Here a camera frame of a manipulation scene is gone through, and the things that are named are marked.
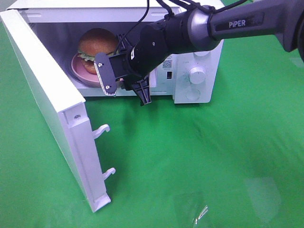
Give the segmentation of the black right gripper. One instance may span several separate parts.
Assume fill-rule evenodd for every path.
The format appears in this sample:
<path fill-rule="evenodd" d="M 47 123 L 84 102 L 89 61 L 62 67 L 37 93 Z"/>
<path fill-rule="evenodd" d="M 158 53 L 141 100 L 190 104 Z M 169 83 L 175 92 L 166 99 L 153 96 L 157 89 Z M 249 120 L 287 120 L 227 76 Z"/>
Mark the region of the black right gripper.
<path fill-rule="evenodd" d="M 118 45 L 110 63 L 116 81 L 122 81 L 124 89 L 133 90 L 140 98 L 140 105 L 151 103 L 149 77 L 139 71 L 139 61 L 135 56 L 135 47 L 131 45 L 125 34 L 118 34 Z"/>

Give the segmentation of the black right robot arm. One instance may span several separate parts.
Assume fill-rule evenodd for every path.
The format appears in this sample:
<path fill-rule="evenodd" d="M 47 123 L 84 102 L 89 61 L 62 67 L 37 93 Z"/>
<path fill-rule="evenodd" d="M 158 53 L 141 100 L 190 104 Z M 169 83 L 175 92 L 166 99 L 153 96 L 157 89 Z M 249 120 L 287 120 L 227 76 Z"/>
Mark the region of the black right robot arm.
<path fill-rule="evenodd" d="M 110 72 L 104 80 L 104 91 L 116 92 L 116 81 L 122 79 L 148 104 L 148 74 L 171 54 L 213 50 L 221 40 L 261 35 L 275 35 L 287 52 L 304 53 L 304 3 L 301 0 L 261 0 L 246 3 L 239 0 L 216 9 L 191 0 L 176 1 L 185 12 L 168 12 L 159 21 L 147 24 L 139 41 L 126 52 L 110 57 Z"/>

